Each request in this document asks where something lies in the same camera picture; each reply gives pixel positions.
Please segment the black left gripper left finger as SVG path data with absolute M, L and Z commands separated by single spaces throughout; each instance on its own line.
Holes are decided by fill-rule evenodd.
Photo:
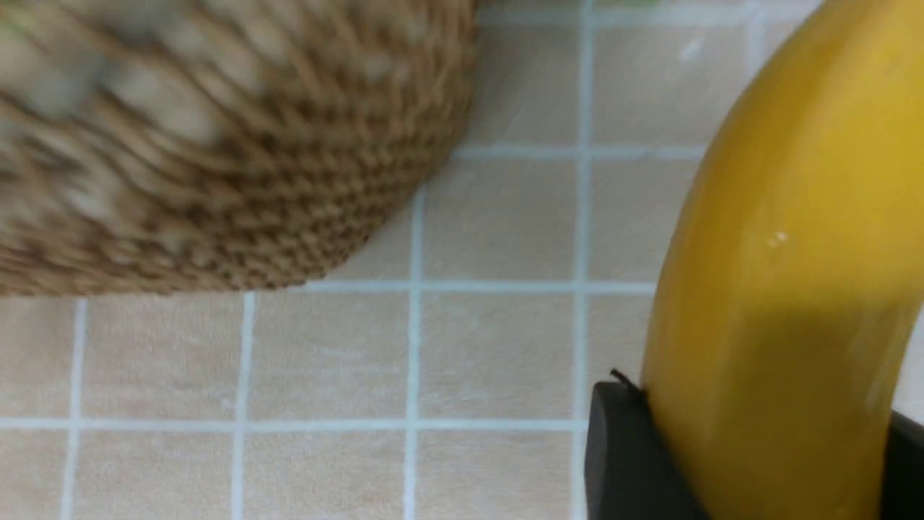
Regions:
M 619 370 L 594 384 L 585 448 L 588 519 L 707 519 L 653 420 Z

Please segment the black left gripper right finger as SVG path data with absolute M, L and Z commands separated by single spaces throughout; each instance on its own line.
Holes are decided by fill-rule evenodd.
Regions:
M 889 424 L 880 517 L 924 519 L 923 425 L 898 411 Z

